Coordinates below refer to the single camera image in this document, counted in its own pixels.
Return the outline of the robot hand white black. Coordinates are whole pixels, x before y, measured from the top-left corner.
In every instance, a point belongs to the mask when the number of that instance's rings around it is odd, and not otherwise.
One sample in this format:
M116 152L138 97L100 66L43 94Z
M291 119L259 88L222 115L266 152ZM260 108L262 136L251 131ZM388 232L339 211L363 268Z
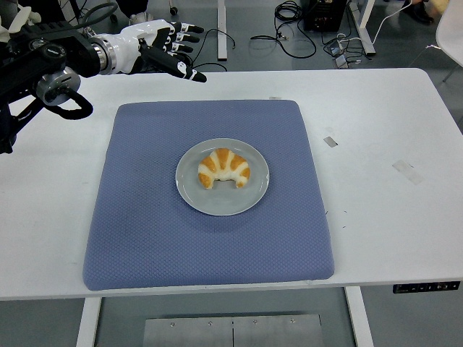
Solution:
M176 56L177 52L191 52L187 43L197 43L203 28L183 22L152 20L130 25L115 38L120 41L116 56L122 59L117 68L120 72L131 72L138 59L157 70L174 77L206 82L207 77L197 72Z

